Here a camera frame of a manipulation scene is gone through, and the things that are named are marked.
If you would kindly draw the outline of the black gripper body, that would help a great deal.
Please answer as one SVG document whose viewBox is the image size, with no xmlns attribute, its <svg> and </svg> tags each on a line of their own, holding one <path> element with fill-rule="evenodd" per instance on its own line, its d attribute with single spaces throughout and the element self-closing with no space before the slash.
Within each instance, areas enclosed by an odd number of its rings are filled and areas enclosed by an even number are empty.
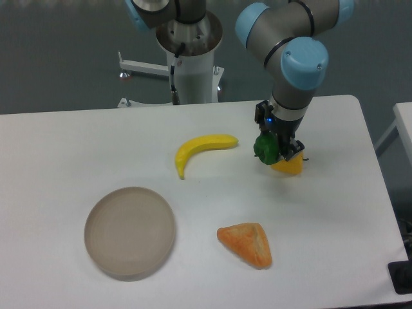
<svg viewBox="0 0 412 309">
<path fill-rule="evenodd" d="M 275 107 L 267 100 L 261 101 L 255 107 L 255 123 L 257 123 L 259 127 L 267 127 L 269 133 L 277 137 L 279 145 L 282 140 L 289 141 L 291 138 L 295 139 L 295 132 L 301 124 L 302 119 L 303 117 L 297 120 L 283 120 L 280 116 L 276 115 Z"/>
</svg>

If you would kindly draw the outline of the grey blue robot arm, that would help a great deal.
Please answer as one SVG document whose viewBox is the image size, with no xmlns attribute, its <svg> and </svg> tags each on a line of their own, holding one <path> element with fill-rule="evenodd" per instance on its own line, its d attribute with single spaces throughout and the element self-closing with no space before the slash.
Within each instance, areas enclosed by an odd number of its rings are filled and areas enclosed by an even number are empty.
<svg viewBox="0 0 412 309">
<path fill-rule="evenodd" d="M 214 66 L 201 58 L 212 58 L 223 28 L 206 2 L 127 1 L 126 8 L 138 29 L 156 31 L 168 56 L 172 103 L 210 102 Z M 315 36 L 347 21 L 353 9 L 352 1 L 289 1 L 279 9 L 252 3 L 239 14 L 239 41 L 274 79 L 271 96 L 256 106 L 254 116 L 260 130 L 254 154 L 264 164 L 303 152 L 295 133 L 329 62 Z"/>
</svg>

